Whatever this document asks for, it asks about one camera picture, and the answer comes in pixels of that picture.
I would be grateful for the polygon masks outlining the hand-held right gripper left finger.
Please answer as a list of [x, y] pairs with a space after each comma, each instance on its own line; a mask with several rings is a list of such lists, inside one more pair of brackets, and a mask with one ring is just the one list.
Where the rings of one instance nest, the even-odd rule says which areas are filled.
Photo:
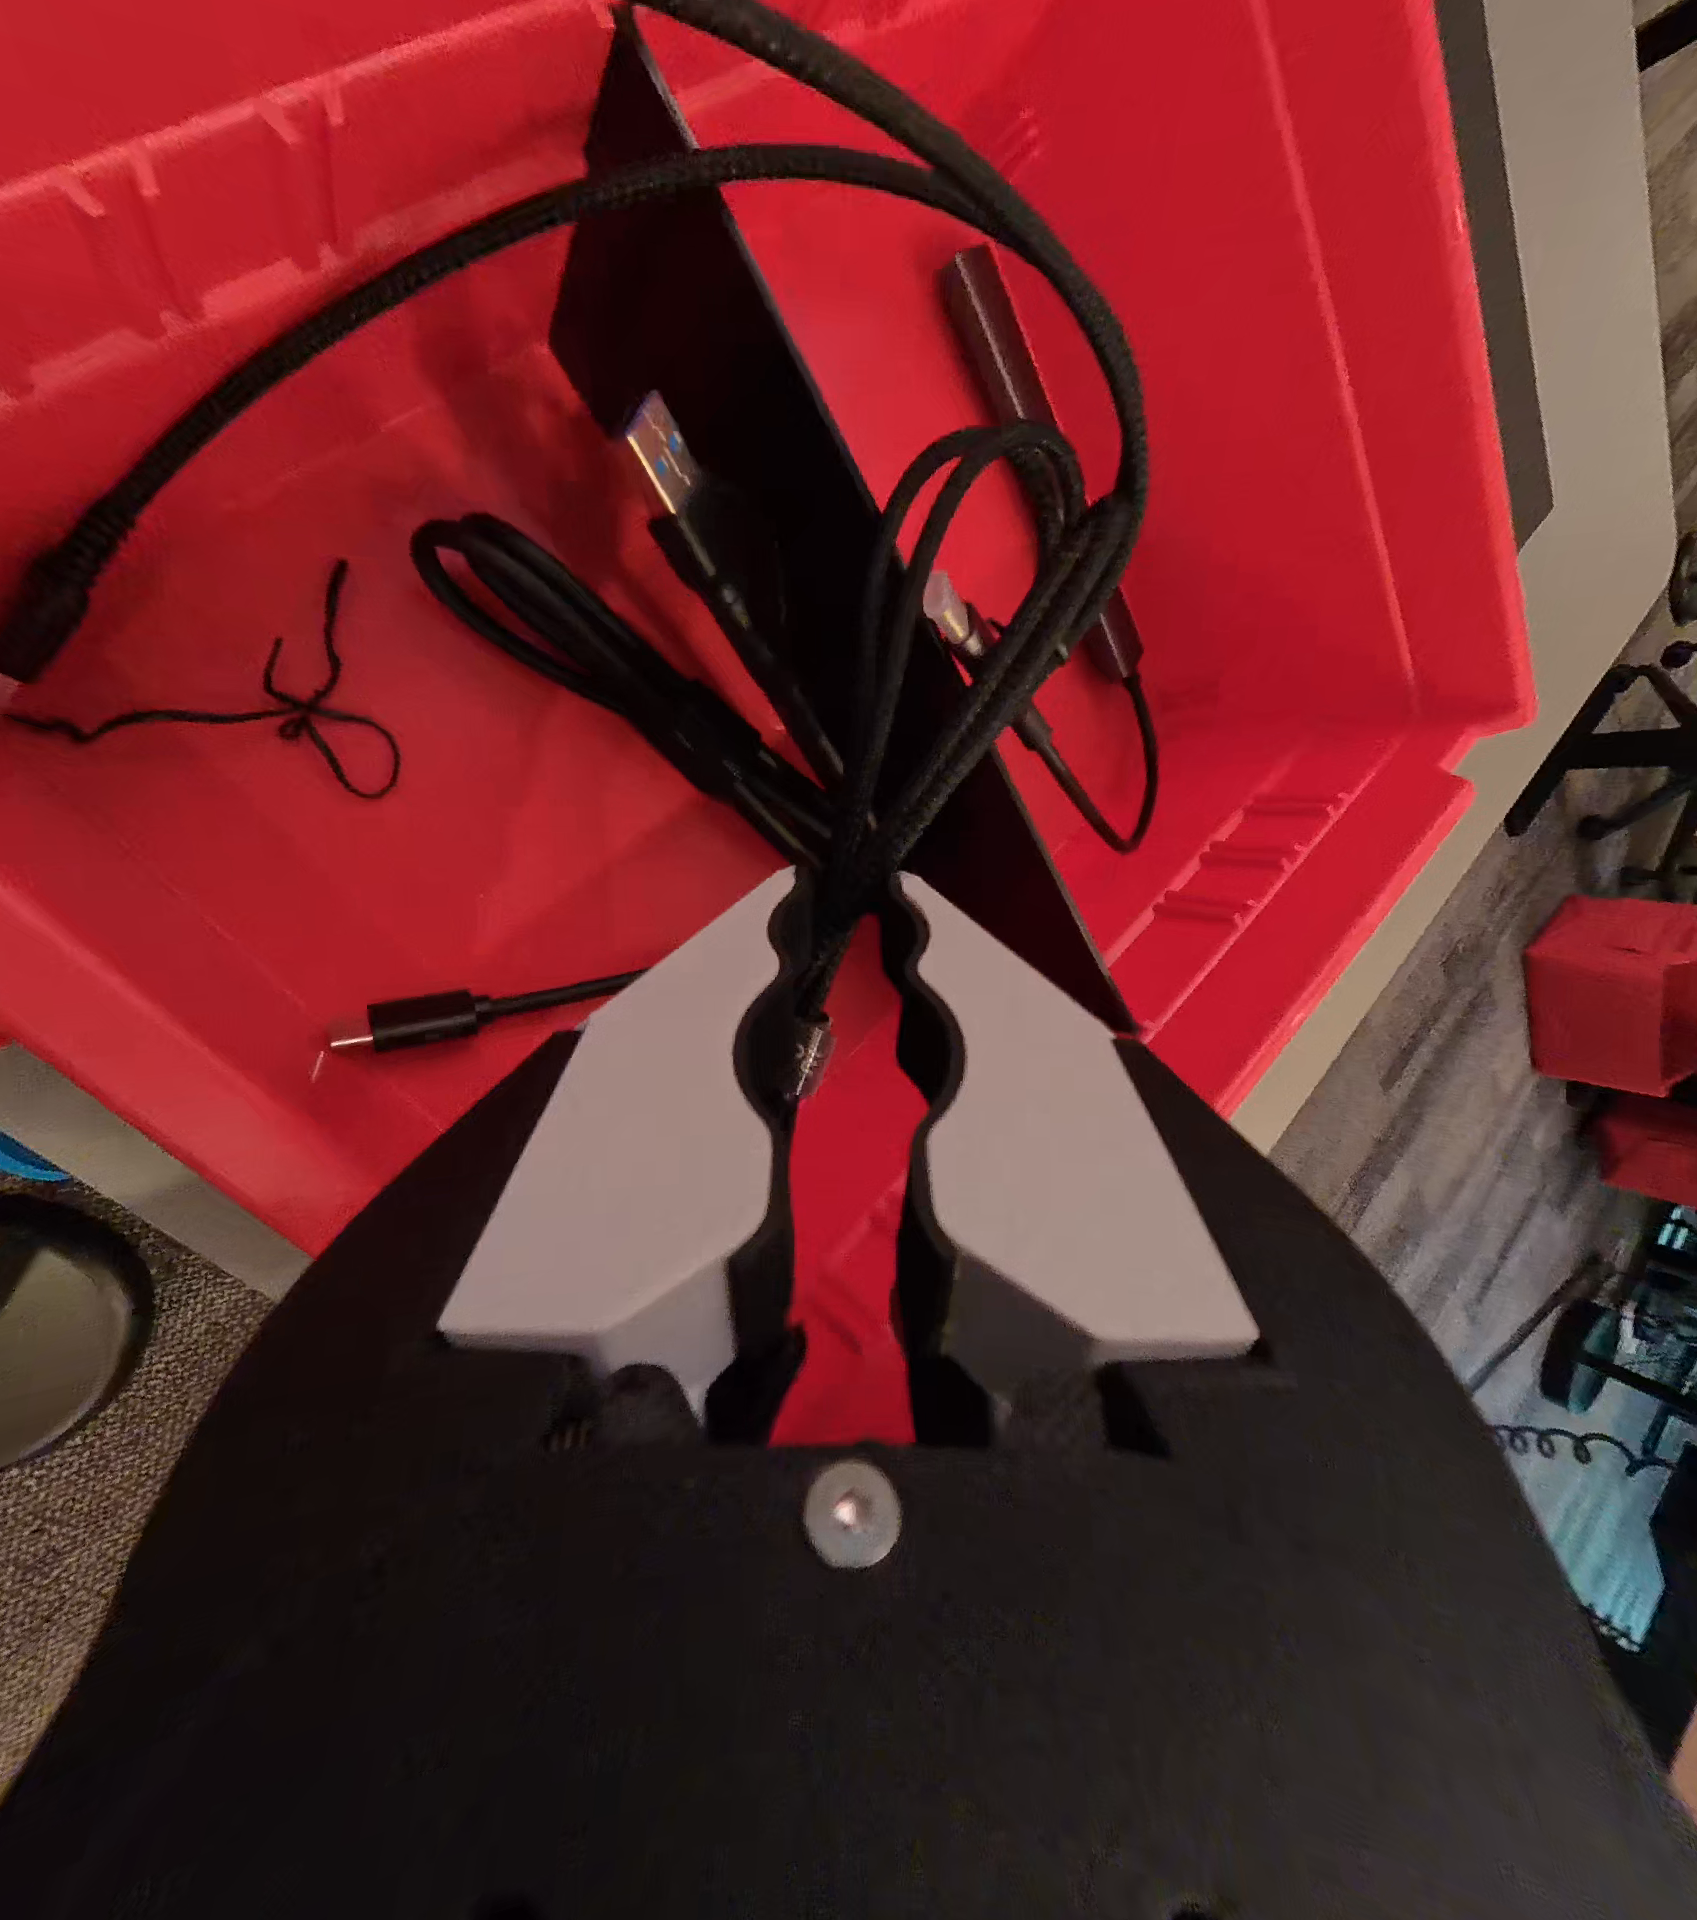
[[582, 1024], [441, 1309], [449, 1342], [594, 1372], [739, 1355], [726, 1263], [766, 1219], [771, 1136], [735, 1050], [794, 883], [766, 876]]

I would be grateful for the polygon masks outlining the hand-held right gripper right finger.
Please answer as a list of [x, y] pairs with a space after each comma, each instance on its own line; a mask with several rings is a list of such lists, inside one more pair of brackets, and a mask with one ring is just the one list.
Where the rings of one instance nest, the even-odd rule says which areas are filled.
[[920, 876], [880, 916], [908, 1142], [894, 1319], [971, 1377], [1246, 1355], [1259, 1328], [1118, 1039]]

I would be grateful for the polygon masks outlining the red plastic bin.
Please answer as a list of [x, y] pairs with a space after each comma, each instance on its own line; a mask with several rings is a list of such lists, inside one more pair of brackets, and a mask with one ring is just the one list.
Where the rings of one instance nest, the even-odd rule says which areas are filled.
[[[1123, 579], [1163, 745], [1118, 858], [1012, 794], [1145, 1037], [1231, 1112], [1535, 711], [1432, 4], [789, 4], [1052, 223], [1127, 330]], [[0, 608], [275, 328], [579, 172], [608, 4], [0, 4]], [[328, 567], [388, 798], [277, 729], [0, 724], [0, 1035], [306, 1251], [547, 1028], [315, 1069], [373, 996], [662, 958], [771, 867], [606, 716], [426, 594], [429, 515], [523, 521], [756, 724], [547, 348], [546, 238], [376, 322], [142, 519], [24, 713], [228, 711], [319, 668]]]

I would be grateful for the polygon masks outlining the dark plain USB hub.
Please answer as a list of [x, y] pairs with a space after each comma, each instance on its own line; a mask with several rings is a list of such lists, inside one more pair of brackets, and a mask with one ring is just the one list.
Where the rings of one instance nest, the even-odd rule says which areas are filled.
[[[989, 424], [1035, 420], [1056, 428], [1046, 382], [1035, 367], [1026, 330], [1007, 287], [1001, 261], [983, 245], [965, 247], [937, 274], [944, 320], [955, 336], [965, 370], [985, 401]], [[982, 664], [997, 630], [965, 600], [944, 572], [930, 578], [923, 602], [931, 630], [966, 669]], [[1090, 834], [1116, 857], [1132, 857], [1145, 843], [1159, 803], [1159, 734], [1142, 685], [1142, 637], [1123, 591], [1115, 588], [1096, 622], [1062, 650], [1070, 659], [1084, 650], [1108, 683], [1116, 683], [1134, 718], [1142, 758], [1142, 796], [1137, 820], [1118, 829], [1093, 802], [1070, 761], [1055, 742], [1052, 729], [1035, 704], [1014, 724], [1018, 742], [1046, 768]]]

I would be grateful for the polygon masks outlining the black thread loop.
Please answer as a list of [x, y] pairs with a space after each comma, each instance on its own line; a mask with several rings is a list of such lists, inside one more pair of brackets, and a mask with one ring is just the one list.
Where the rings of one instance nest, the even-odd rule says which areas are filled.
[[[346, 559], [334, 559], [325, 585], [319, 624], [327, 669], [308, 691], [294, 691], [282, 683], [278, 666], [286, 643], [284, 637], [275, 637], [259, 668], [259, 702], [247, 709], [142, 707], [110, 713], [92, 721], [79, 721], [58, 713], [16, 713], [9, 709], [0, 716], [0, 724], [41, 739], [56, 739], [73, 750], [92, 750], [116, 734], [143, 732], [150, 729], [216, 732], [265, 729], [287, 745], [308, 747], [346, 796], [363, 803], [379, 803], [395, 792], [402, 780], [403, 753], [395, 732], [379, 724], [379, 720], [368, 713], [346, 711], [334, 702], [346, 666], [336, 644], [336, 627], [348, 578], [349, 562]], [[363, 732], [379, 745], [384, 763], [379, 780], [368, 782], [348, 768], [334, 741], [334, 734], [342, 730]]]

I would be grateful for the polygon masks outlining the small red bin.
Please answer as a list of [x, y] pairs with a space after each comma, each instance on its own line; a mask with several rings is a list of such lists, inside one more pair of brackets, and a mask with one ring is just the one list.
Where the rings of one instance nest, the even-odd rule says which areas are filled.
[[1660, 1097], [1697, 1074], [1697, 905], [1572, 895], [1522, 982], [1538, 1075]]
[[1615, 1099], [1591, 1125], [1605, 1186], [1697, 1211], [1697, 1110]]

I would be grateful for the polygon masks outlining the black bin divider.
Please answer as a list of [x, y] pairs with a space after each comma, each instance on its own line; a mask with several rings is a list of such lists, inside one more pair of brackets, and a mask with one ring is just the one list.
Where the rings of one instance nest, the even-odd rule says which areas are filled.
[[[763, 632], [740, 639], [742, 673], [764, 669], [756, 688], [801, 761], [844, 750], [880, 515], [724, 198], [695, 189], [577, 222], [549, 348], [616, 445], [649, 397], [669, 411]], [[1090, 1016], [1139, 1030], [1001, 755], [966, 778], [908, 869]]]

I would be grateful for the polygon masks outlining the black table leg frame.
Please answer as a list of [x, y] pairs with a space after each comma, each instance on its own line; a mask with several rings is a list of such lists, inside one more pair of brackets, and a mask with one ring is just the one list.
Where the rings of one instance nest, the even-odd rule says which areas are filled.
[[1577, 839], [1599, 843], [1670, 811], [1662, 850], [1645, 865], [1622, 865], [1615, 883], [1623, 894], [1697, 905], [1697, 639], [1611, 666], [1508, 805], [1504, 836], [1522, 838], [1579, 773], [1659, 776], [1632, 803], [1582, 813]]

